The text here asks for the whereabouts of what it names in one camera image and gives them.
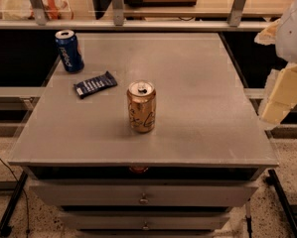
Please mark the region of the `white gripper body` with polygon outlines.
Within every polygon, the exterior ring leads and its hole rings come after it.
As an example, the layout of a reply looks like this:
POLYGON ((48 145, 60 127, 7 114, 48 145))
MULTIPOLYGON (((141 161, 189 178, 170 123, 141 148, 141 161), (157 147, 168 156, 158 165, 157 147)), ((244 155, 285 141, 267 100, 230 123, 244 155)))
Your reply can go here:
POLYGON ((280 58, 297 63, 297 0, 294 0, 280 18, 275 49, 280 58))

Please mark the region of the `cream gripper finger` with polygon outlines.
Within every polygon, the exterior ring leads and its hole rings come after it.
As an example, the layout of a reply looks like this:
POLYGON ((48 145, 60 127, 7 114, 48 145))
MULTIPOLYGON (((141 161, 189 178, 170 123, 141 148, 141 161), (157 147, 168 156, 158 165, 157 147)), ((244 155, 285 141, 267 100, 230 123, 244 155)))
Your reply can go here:
POLYGON ((274 45, 277 28, 280 20, 277 19, 274 22, 270 23, 268 27, 260 31, 254 38, 254 41, 260 45, 274 45))
POLYGON ((264 130, 278 126, 297 105, 297 63, 288 63, 267 76, 258 116, 264 130))

